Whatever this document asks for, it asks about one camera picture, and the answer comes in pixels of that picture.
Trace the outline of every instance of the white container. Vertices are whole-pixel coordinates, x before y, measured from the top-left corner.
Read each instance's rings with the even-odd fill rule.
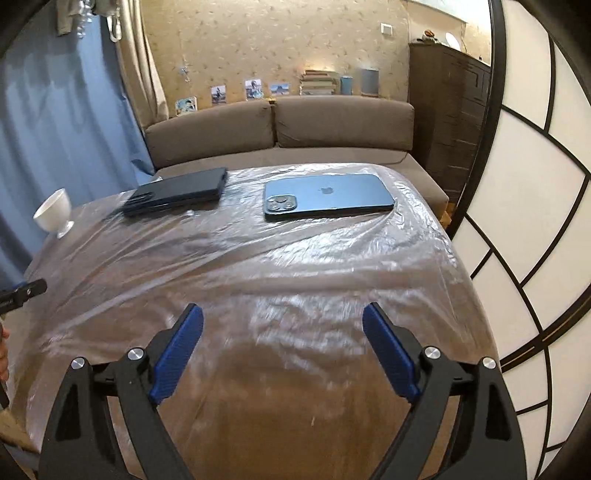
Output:
[[[57,232],[61,238],[70,231],[74,222],[70,221],[72,204],[66,189],[59,189],[41,204],[33,215],[33,220],[46,232]]]

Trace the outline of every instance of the table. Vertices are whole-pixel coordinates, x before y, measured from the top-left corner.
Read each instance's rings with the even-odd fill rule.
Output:
[[[266,181],[327,173],[378,175],[397,210],[264,220]],[[496,357],[449,238],[394,170],[233,171],[217,207],[136,219],[114,213],[130,194],[75,210],[70,233],[48,238],[27,270],[48,290],[22,310],[30,321],[19,332],[23,348],[11,351],[9,386],[13,415],[37,449],[72,358],[100,363],[144,346],[190,301],[204,310],[204,334],[159,410],[196,478],[369,478],[408,412],[363,335],[371,301],[451,358]],[[128,467],[141,475],[121,411],[111,407]],[[439,465],[453,408],[425,473]]]

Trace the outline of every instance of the sofa cushion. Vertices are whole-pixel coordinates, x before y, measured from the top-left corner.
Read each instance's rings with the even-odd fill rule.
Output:
[[[228,170],[293,165],[300,163],[374,163],[385,165],[404,175],[422,195],[438,219],[446,209],[448,197],[439,185],[423,170],[411,154],[379,148],[270,148],[254,152],[202,158],[156,172],[162,178],[175,177],[208,168],[226,167]]]
[[[156,169],[274,145],[271,106],[264,100],[232,103],[171,118],[146,130]]]
[[[277,99],[281,147],[411,150],[414,108],[406,102],[346,95]]]

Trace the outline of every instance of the photo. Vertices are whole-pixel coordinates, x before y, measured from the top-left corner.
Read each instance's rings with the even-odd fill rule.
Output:
[[[262,82],[261,79],[252,79],[244,82],[244,89],[246,90],[246,99],[254,100],[262,98]]]
[[[181,98],[175,102],[177,116],[186,115],[187,113],[193,113],[197,111],[197,98],[188,97]]]
[[[271,95],[273,95],[273,97],[290,94],[289,83],[272,83],[269,85],[269,89],[271,90]]]
[[[212,105],[221,105],[223,103],[226,103],[226,86],[212,87]]]

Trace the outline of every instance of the human hand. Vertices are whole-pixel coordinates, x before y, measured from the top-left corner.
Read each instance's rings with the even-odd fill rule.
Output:
[[[2,330],[2,338],[0,339],[0,380],[7,381],[10,377],[8,372],[8,345],[6,339],[10,337],[10,332],[6,329]]]

